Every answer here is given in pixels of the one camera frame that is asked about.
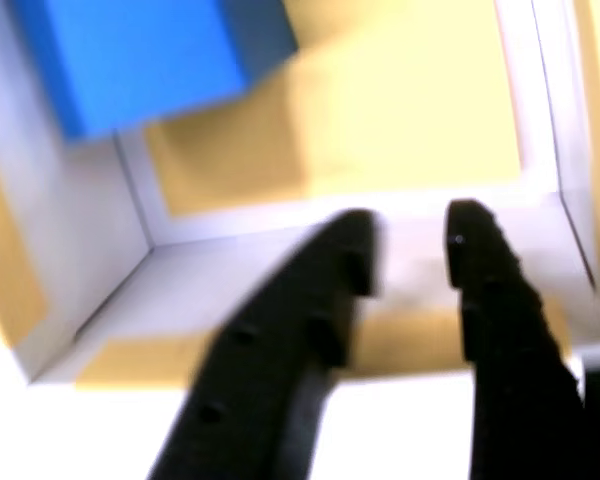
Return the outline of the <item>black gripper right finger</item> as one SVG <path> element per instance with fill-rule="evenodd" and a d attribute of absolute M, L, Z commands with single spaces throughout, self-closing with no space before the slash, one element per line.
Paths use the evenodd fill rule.
<path fill-rule="evenodd" d="M 493 213 L 472 199 L 446 211 L 447 270 L 473 367 L 473 479 L 584 479 L 577 381 Z"/>

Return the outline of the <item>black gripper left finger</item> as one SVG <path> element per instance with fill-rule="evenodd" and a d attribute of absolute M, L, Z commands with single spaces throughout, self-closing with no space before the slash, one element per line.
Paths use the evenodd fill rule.
<path fill-rule="evenodd" d="M 326 222 L 213 338 L 153 479 L 305 479 L 356 301 L 374 291 L 377 217 Z"/>

